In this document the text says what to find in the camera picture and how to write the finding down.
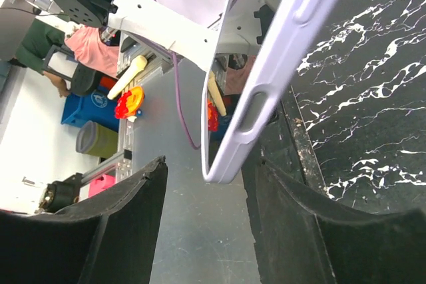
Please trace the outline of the lilac phone case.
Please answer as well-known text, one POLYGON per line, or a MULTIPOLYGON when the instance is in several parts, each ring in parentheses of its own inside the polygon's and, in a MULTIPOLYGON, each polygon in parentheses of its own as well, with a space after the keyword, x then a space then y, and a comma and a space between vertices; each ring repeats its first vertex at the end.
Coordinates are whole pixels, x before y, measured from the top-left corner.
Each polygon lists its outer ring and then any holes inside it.
POLYGON ((213 160, 209 159, 207 99, 210 93, 203 88, 201 159, 206 182, 228 184, 234 179, 337 1, 280 0, 213 160))

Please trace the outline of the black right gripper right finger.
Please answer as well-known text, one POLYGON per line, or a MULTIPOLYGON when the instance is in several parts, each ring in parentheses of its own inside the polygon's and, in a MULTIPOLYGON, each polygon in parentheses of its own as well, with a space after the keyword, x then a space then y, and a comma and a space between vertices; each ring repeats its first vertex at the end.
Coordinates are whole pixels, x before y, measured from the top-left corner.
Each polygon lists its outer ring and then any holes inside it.
POLYGON ((423 210, 355 210, 267 162, 256 195, 272 283, 425 282, 423 210))

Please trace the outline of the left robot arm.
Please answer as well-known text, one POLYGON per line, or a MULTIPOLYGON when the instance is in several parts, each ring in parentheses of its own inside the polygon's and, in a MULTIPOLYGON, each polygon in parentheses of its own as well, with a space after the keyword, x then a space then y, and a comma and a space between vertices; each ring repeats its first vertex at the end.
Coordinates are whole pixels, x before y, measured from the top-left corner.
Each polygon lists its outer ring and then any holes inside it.
POLYGON ((255 55, 265 29, 254 13, 280 0, 54 0, 91 27, 147 39, 209 71, 214 57, 255 55))

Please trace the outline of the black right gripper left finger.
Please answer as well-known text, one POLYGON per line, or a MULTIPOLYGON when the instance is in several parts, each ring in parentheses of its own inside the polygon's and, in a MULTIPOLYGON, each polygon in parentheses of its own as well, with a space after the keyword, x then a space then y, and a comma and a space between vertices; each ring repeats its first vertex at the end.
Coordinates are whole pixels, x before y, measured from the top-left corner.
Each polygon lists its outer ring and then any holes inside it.
POLYGON ((159 156, 54 214, 1 214, 2 283, 148 283, 168 180, 159 156))

